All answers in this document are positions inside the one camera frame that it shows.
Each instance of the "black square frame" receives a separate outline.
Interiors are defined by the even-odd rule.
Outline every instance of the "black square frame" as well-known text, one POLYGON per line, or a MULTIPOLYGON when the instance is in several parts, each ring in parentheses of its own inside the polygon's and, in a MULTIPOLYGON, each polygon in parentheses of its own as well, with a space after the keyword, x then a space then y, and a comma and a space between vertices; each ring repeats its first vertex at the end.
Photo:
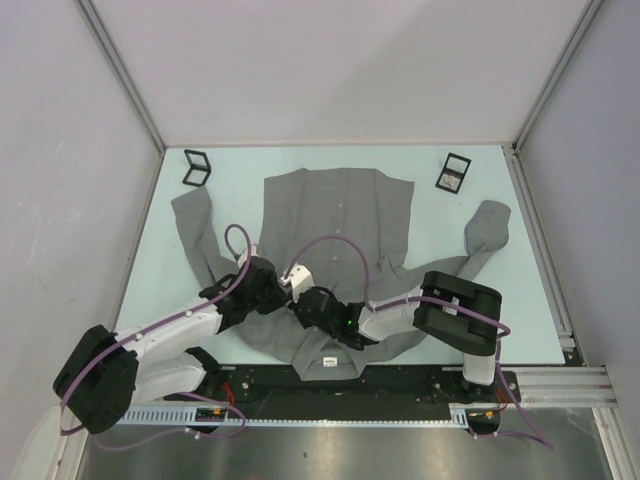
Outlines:
POLYGON ((209 163, 209 157, 207 157, 207 154, 205 152, 199 152, 198 150, 189 149, 185 149, 184 155, 187 157, 187 161, 189 162, 189 171, 182 179, 182 183, 184 183, 185 185, 190 185, 192 187, 203 186, 205 183, 207 183, 207 180, 209 180, 209 176, 211 175, 211 163, 209 163), (202 157, 202 159, 204 160, 204 165, 195 163, 191 158, 192 155, 202 157), (202 182, 197 183, 189 180, 189 177, 191 177, 191 174, 194 171, 205 172, 205 176, 202 179, 202 182))
POLYGON ((462 188, 462 181, 464 180, 465 175, 469 171, 470 165, 471 165, 471 159, 462 157, 460 155, 456 155, 455 153, 449 153, 449 155, 447 155, 447 161, 444 163, 444 168, 442 169, 442 172, 440 172, 440 176, 438 177, 438 181, 436 182, 436 188, 439 188, 446 192, 451 192, 457 195, 458 192, 460 191, 460 188, 462 188), (457 170, 453 170, 449 168, 449 161, 452 158, 461 160, 462 162, 466 163, 466 167, 463 172, 459 172, 457 170), (442 177, 444 177, 445 175, 450 175, 460 180, 460 182, 458 183, 458 188, 449 187, 446 184, 442 185, 442 177))

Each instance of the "white wall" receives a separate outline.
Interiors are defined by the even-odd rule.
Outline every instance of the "white wall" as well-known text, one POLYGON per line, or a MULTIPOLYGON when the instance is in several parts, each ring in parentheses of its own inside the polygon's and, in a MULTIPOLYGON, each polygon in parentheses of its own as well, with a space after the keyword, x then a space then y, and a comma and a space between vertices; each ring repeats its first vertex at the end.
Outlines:
POLYGON ((71 0, 0 3, 0 478, 109 322, 158 156, 71 0))
POLYGON ((96 0, 169 145, 511 141, 587 0, 96 0))
POLYGON ((640 2, 605 4, 523 150, 592 364, 640 448, 640 2))

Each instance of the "metal floor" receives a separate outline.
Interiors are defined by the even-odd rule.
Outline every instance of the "metal floor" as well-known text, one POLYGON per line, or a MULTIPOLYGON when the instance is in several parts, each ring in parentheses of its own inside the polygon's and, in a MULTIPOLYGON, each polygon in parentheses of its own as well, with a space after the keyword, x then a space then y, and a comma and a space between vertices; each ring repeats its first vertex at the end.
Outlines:
MULTIPOLYGON (((229 440, 175 435, 126 453, 89 440, 79 479, 375 480, 612 479, 590 409, 541 409, 532 418, 555 445, 473 439, 458 429, 256 427, 229 440)), ((516 411, 504 430, 528 431, 516 411)), ((116 427, 109 445, 140 440, 154 427, 116 427)))

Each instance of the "light blue table surface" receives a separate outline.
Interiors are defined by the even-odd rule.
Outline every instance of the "light blue table surface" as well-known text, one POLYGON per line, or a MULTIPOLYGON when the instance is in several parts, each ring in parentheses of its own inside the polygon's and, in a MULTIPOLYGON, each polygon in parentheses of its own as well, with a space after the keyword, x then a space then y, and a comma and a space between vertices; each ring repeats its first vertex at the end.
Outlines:
MULTIPOLYGON (((551 311, 524 220, 500 146, 242 147, 207 152, 212 174, 207 189, 213 226, 225 256, 222 233, 243 225, 257 243, 262 228, 263 180, 298 168, 359 167, 415 182, 409 251, 405 266, 463 255, 464 226, 483 200, 511 207, 509 243, 475 281, 502 293, 502 321, 513 333, 503 341, 505 364, 564 363, 551 311), (472 159, 459 194, 435 188, 449 152, 472 159)), ((187 263, 171 200, 193 187, 182 184, 188 170, 181 148, 169 149, 151 203, 117 329, 164 318, 197 296, 199 285, 187 263)), ((232 236, 236 249, 242 237, 232 236)), ((281 363, 245 345, 230 329, 201 343, 221 363, 281 363)), ((462 355, 434 338, 396 357, 394 364, 455 364, 462 355)))

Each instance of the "gray shirt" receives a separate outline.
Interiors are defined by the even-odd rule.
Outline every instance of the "gray shirt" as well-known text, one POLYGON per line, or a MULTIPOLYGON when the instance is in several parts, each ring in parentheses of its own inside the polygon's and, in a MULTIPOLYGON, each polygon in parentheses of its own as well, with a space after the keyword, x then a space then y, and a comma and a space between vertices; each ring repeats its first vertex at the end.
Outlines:
MULTIPOLYGON (((483 202, 465 228, 468 255, 405 269, 413 188, 412 182, 373 169, 302 169, 267 178, 260 255, 283 273, 310 240, 328 233, 346 235, 365 252, 371 267, 371 299, 376 301, 420 285, 431 270, 472 279, 507 243, 509 207, 483 202)), ((185 253, 201 286, 236 272, 235 264, 220 256, 206 189, 193 190, 172 204, 185 253)), ((350 245, 322 242, 302 263, 313 273, 316 285, 330 288, 340 301, 362 300, 364 270, 350 245)), ((291 363, 305 380, 356 378, 368 362, 390 360, 426 336, 422 332, 394 335, 360 352, 315 328, 302 328, 286 308, 266 316, 250 314, 234 328, 247 345, 291 363), (325 368, 325 357, 335 357, 338 366, 325 368)))

